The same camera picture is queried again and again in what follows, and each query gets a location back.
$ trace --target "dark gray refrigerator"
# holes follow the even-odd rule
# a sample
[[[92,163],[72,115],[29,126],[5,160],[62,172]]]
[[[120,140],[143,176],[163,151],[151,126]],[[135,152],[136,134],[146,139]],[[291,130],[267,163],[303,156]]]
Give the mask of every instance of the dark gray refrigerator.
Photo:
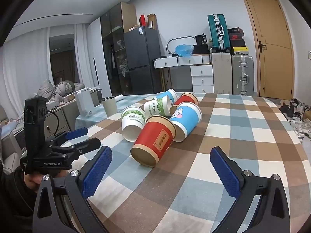
[[[141,26],[125,33],[124,42],[133,94],[161,92],[161,71],[153,65],[161,56],[158,31]]]

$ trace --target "wooden door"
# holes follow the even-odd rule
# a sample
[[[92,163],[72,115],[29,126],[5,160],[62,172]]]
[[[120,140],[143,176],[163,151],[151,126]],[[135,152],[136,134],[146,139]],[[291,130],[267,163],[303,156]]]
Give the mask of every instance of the wooden door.
[[[279,1],[245,1],[257,37],[259,96],[289,100],[294,83],[293,51]]]

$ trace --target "table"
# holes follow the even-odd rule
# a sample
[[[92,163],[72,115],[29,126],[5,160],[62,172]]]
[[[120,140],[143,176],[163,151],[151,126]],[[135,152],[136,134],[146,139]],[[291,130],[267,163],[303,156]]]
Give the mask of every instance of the table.
[[[131,106],[133,103],[138,102],[141,99],[144,99],[150,95],[127,95],[124,97],[124,99],[117,102],[117,109],[118,112],[122,112],[123,109]],[[95,111],[91,116],[83,117],[79,115],[76,118],[76,129],[80,129],[83,127],[89,128],[96,123],[99,123],[100,121],[107,118],[104,106],[102,104],[99,104],[95,107]]]
[[[97,137],[112,149],[112,162],[89,197],[97,216],[111,233],[212,232],[234,202],[210,163],[211,148],[220,146],[243,170],[280,175],[291,232],[297,232],[310,215],[311,166],[285,117],[261,97],[195,95],[202,121],[182,143],[173,142],[154,168],[131,157],[133,143],[123,139],[120,119],[105,119],[90,127],[88,135],[65,144]],[[80,169],[96,152],[80,156],[73,168]],[[246,230],[258,200],[254,198],[239,232]]]

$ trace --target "paper cup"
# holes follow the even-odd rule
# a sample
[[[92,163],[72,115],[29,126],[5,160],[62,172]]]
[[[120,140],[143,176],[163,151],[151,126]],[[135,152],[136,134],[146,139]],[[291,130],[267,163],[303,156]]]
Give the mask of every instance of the paper cup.
[[[171,145],[175,125],[166,117],[151,116],[131,148],[132,157],[142,165],[154,167]]]
[[[200,108],[191,102],[178,105],[170,121],[176,126],[176,142],[182,142],[191,133],[195,126],[202,120]]]
[[[123,110],[121,119],[122,136],[129,142],[135,142],[145,126],[145,112],[138,107],[128,107]]]
[[[147,117],[154,115],[171,116],[169,113],[171,106],[171,101],[166,95],[162,98],[146,102],[144,105],[144,110]]]
[[[171,114],[171,116],[174,114],[174,112],[176,111],[177,107],[179,104],[181,103],[185,103],[185,102],[191,102],[194,103],[195,105],[199,105],[199,101],[196,98],[196,96],[194,94],[191,93],[183,93],[181,95],[181,97],[179,97],[179,99],[174,103],[174,105],[169,109],[169,112]]]
[[[116,99],[114,97],[105,98],[101,102],[104,106],[107,117],[113,116],[118,112]]]
[[[166,91],[166,92],[164,92],[164,93],[162,93],[162,94],[159,94],[159,95],[157,95],[156,97],[154,97],[154,99],[159,99],[159,98],[162,98],[162,97],[164,97],[164,96],[168,96],[169,97],[169,99],[171,100],[171,104],[173,105],[176,101],[177,101],[177,99],[178,99],[178,97],[177,97],[177,94],[176,94],[176,92],[173,90],[173,89],[169,89],[168,91]]]

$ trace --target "blue paper cup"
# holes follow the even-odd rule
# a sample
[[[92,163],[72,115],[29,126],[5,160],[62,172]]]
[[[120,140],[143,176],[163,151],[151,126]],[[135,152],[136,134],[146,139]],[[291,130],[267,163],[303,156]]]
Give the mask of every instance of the blue paper cup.
[[[202,120],[199,107],[191,102],[178,105],[170,121],[176,126],[176,136],[173,141],[182,142]]]
[[[172,105],[177,101],[178,97],[177,97],[177,94],[176,92],[173,90],[173,89],[169,89],[168,91],[160,94],[160,95],[157,95],[154,99],[160,99],[164,96],[168,96],[169,99],[171,100],[171,103]]]

